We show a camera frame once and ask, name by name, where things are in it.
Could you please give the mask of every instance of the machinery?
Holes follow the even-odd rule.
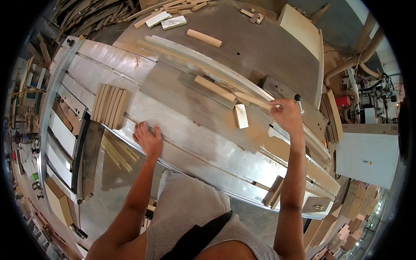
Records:
[[[397,123],[396,114],[388,113],[389,105],[397,105],[397,90],[387,74],[383,73],[380,79],[361,74],[355,76],[354,70],[348,68],[345,75],[348,77],[343,79],[343,84],[347,85],[347,92],[353,93],[353,99],[357,100],[344,113],[344,119],[349,111],[353,123]]]

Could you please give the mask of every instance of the black strap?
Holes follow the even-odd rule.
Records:
[[[216,219],[211,220],[203,227],[193,226],[183,235],[170,252],[164,255],[161,260],[195,258],[214,239],[221,229],[231,219],[233,211],[229,211]]]

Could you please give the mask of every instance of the left hand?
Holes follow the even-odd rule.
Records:
[[[162,135],[159,125],[155,125],[155,135],[147,130],[146,121],[136,124],[134,127],[133,140],[140,145],[148,158],[159,158],[162,150]]]

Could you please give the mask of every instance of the right hand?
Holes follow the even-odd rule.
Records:
[[[133,140],[140,145],[147,158],[157,159],[162,150],[162,135],[159,125],[155,125],[155,135],[147,129],[146,121],[135,125]]]
[[[297,102],[291,99],[274,99],[269,102],[270,113],[276,122],[289,133],[291,137],[302,136],[303,123],[300,108]]]

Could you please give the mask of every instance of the person's arm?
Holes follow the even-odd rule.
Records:
[[[275,99],[270,112],[290,135],[287,173],[280,195],[280,212],[273,249],[284,260],[305,259],[302,204],[306,185],[305,134],[299,105],[291,99]]]
[[[133,140],[146,154],[146,160],[140,169],[123,208],[107,231],[91,246],[87,259],[121,259],[124,245],[139,236],[140,227],[146,214],[150,199],[153,172],[162,148],[160,128],[155,126],[155,136],[146,127],[146,121],[136,124]]]

